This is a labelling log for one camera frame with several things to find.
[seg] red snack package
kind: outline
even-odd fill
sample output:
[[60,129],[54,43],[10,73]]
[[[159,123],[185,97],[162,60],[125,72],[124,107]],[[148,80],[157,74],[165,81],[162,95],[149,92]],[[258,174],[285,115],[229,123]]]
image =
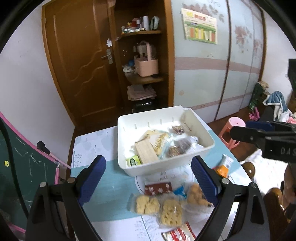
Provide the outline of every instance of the red snack package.
[[155,196],[163,193],[173,192],[171,183],[156,183],[145,185],[145,195]]
[[196,239],[188,222],[179,228],[161,234],[165,241],[193,241]]

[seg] green chalkboard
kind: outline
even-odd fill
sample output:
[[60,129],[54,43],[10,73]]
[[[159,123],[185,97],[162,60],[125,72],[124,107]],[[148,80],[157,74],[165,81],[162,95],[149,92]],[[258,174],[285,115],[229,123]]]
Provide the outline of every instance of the green chalkboard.
[[[24,209],[30,211],[41,182],[54,184],[57,164],[29,146],[1,118],[0,121],[7,131],[14,160],[13,165],[4,138],[5,131],[0,131],[0,209],[10,215],[12,224],[26,229],[27,217]],[[15,182],[19,185],[20,198]]]

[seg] plastic stool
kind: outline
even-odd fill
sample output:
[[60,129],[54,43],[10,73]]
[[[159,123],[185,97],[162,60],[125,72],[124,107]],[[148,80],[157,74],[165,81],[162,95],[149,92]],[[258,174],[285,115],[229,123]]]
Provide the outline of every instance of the plastic stool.
[[236,140],[230,139],[229,143],[226,142],[223,139],[223,134],[227,131],[230,131],[232,127],[234,126],[241,126],[241,127],[246,127],[245,122],[238,118],[238,117],[231,117],[228,119],[227,123],[225,124],[225,126],[223,127],[222,131],[220,132],[220,134],[218,135],[218,137],[221,139],[221,141],[226,145],[226,147],[231,150],[232,148],[238,146],[239,142],[236,143]]

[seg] white wall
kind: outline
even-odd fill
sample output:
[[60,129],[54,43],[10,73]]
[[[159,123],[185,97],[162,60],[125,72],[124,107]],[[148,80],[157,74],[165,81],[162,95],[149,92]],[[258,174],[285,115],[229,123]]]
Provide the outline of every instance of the white wall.
[[289,59],[296,58],[296,52],[276,22],[266,12],[264,12],[264,17],[267,45],[262,80],[269,84],[268,92],[282,92],[288,103],[292,88],[286,74]]
[[42,39],[39,5],[0,54],[0,111],[29,141],[42,140],[67,162],[74,125],[54,85]]

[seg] wooden door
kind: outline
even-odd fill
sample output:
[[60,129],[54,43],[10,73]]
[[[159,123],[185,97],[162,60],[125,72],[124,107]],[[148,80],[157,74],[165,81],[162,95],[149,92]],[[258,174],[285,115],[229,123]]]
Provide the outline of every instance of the wooden door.
[[[42,8],[46,55],[75,125],[108,123],[123,112],[106,0],[55,0]],[[107,49],[113,63],[109,63]]]

